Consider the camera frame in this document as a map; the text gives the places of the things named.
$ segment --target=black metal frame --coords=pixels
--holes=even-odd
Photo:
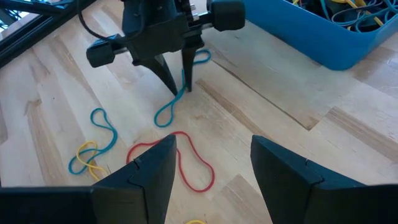
[[[0,8],[9,7],[9,1],[12,0],[0,0]],[[81,8],[85,9],[96,0],[79,1]],[[17,8],[12,9],[29,10],[30,12],[39,13],[40,15],[0,41],[0,68],[25,52],[25,50],[31,48],[38,41],[49,35],[77,14],[76,4],[74,2],[65,8],[55,6],[58,4],[49,8],[49,5],[37,2],[36,4],[31,4],[31,7],[26,7],[25,5],[18,3],[20,2],[14,1],[12,6]]]

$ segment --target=blue rubber band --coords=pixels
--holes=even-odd
[[[104,120],[105,120],[107,126],[104,126],[104,125],[102,125],[102,124],[98,124],[98,123],[96,123],[96,122],[94,121],[94,115],[95,115],[97,112],[99,112],[99,111],[102,111],[102,112],[103,112]],[[93,112],[91,112],[91,114],[90,114],[90,119],[91,119],[91,122],[92,122],[95,126],[100,127],[100,128],[104,128],[104,129],[108,129],[108,130],[112,131],[113,137],[112,137],[111,142],[110,142],[104,149],[89,148],[89,149],[85,149],[85,150],[80,151],[79,156],[81,156],[81,155],[83,155],[83,154],[86,154],[87,152],[93,152],[93,151],[96,151],[96,152],[97,152],[97,154],[95,154],[94,156],[91,156],[91,157],[86,161],[87,164],[89,164],[89,163],[90,163],[94,158],[96,158],[97,156],[102,155],[102,154],[104,154],[105,152],[108,152],[108,151],[116,144],[116,141],[118,140],[118,132],[117,132],[116,129],[112,126],[112,124],[108,121],[108,117],[107,117],[106,111],[105,111],[104,109],[102,109],[102,108],[97,108],[97,109],[93,110]],[[81,170],[79,170],[79,171],[77,171],[77,172],[73,171],[72,166],[73,166],[73,163],[76,161],[76,159],[77,159],[76,156],[73,156],[73,158],[70,160],[69,165],[68,165],[69,173],[75,174],[75,175],[82,174],[82,173],[86,170],[87,166],[84,166],[83,168],[81,168]]]
[[[210,52],[209,50],[207,50],[207,49],[196,51],[196,52],[195,52],[195,56],[196,56],[196,55],[203,54],[203,53],[206,53],[206,54],[208,55],[207,58],[205,58],[205,59],[203,59],[203,60],[197,60],[197,61],[193,62],[193,65],[198,65],[198,64],[201,64],[201,63],[206,63],[206,62],[208,62],[208,61],[211,59],[211,52]],[[186,85],[186,83],[185,83],[185,78],[184,78],[184,69],[181,71],[181,76],[182,76],[182,83],[183,83],[183,84],[182,84],[181,90],[179,90],[179,91],[177,92],[177,95],[175,96],[175,98],[174,98],[172,101],[168,102],[166,105],[164,105],[163,107],[161,107],[161,109],[159,109],[159,110],[156,112],[156,114],[155,114],[154,123],[155,123],[155,125],[158,126],[159,128],[166,128],[166,127],[169,126],[171,123],[173,123],[173,120],[174,120],[174,105],[176,104],[176,102],[177,102],[178,100],[180,100],[180,99],[182,98],[182,96],[184,95],[184,92],[185,92],[185,88],[187,87],[187,85]],[[166,122],[165,124],[159,124],[159,123],[157,122],[158,116],[159,116],[164,110],[166,110],[169,106],[170,106],[170,119],[169,119],[169,121]]]

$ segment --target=blue container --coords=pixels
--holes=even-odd
[[[346,70],[398,30],[398,16],[357,33],[284,0],[244,0],[246,19],[332,70]]]

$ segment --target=wooden floor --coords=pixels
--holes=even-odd
[[[86,10],[86,21],[102,34],[121,33],[123,5],[107,2]],[[204,10],[204,0],[193,2]],[[397,34],[345,72],[326,69],[250,22],[235,32],[206,30],[203,38],[212,61],[195,67],[193,91],[165,129],[153,117],[173,95],[152,72],[133,67],[128,54],[91,68],[85,50],[94,38],[76,18],[2,68],[2,186],[93,184],[87,172],[69,174],[67,164],[86,140],[105,146],[111,139],[90,123],[97,107],[119,132],[116,146],[96,160],[110,172],[124,165],[133,144],[176,130],[192,135],[214,165],[217,179],[205,194],[188,190],[176,174],[166,223],[271,223],[251,167],[253,134],[365,184],[398,183]],[[180,86],[180,53],[165,57]],[[190,181],[206,186],[210,172],[186,139],[177,144]]]

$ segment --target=red rubber band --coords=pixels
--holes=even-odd
[[[189,184],[187,178],[185,177],[184,171],[183,171],[183,169],[182,169],[182,156],[181,156],[181,152],[177,149],[177,154],[178,154],[178,169],[179,169],[179,171],[180,171],[180,174],[181,174],[181,177],[182,177],[182,180],[184,181],[184,183],[185,183],[191,190],[193,190],[194,192],[203,193],[203,192],[206,192],[206,191],[210,190],[211,187],[214,185],[214,182],[215,182],[215,180],[216,180],[216,174],[215,174],[215,172],[214,172],[214,168],[213,168],[208,162],[206,162],[206,161],[199,155],[197,149],[196,149],[195,146],[193,145],[193,142],[192,142],[192,140],[191,140],[191,137],[190,137],[187,133],[185,133],[185,132],[183,132],[183,131],[174,131],[174,132],[172,132],[172,133],[170,133],[170,134],[175,134],[175,135],[182,134],[182,135],[186,136],[186,137],[188,138],[188,141],[189,141],[189,143],[190,143],[190,145],[191,145],[191,147],[192,147],[192,150],[193,150],[193,152],[195,153],[195,155],[197,156],[197,158],[198,158],[202,163],[204,163],[204,165],[206,165],[206,166],[210,169],[210,171],[211,171],[211,181],[210,181],[210,184],[209,184],[207,187],[205,187],[204,189],[201,189],[201,190],[198,190],[198,189],[193,188],[193,187]],[[157,144],[160,140],[157,140],[157,141],[154,141],[154,142],[148,142],[148,143],[142,142],[142,143],[139,143],[139,144],[136,144],[135,146],[133,146],[133,147],[129,150],[128,154],[127,154],[126,163],[128,164],[128,163],[130,162],[131,154],[132,154],[132,152],[133,152],[136,148],[138,148],[138,147],[140,147],[140,146],[153,146],[153,145]]]

